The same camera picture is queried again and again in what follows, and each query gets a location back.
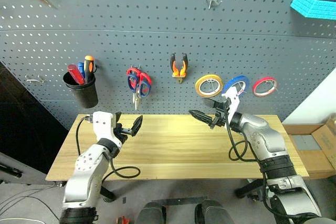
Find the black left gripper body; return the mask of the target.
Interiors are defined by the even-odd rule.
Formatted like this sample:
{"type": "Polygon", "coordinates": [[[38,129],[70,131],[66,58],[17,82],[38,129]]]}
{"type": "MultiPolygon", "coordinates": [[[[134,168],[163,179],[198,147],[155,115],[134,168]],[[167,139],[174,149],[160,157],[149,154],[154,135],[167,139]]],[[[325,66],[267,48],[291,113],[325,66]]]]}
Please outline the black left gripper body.
{"type": "Polygon", "coordinates": [[[117,139],[120,140],[122,144],[124,144],[128,139],[128,135],[133,135],[133,131],[131,129],[123,128],[121,123],[117,123],[116,127],[114,128],[114,135],[117,137],[117,139]]]}

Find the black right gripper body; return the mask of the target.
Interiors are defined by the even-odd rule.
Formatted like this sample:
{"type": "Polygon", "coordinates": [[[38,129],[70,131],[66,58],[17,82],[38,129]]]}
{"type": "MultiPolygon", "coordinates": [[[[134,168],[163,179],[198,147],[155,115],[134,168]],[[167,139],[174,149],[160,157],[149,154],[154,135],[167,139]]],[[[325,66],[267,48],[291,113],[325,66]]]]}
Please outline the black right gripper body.
{"type": "Polygon", "coordinates": [[[214,102],[213,108],[215,109],[215,117],[209,125],[210,128],[213,129],[215,126],[225,126],[229,108],[227,102],[214,102]]]}

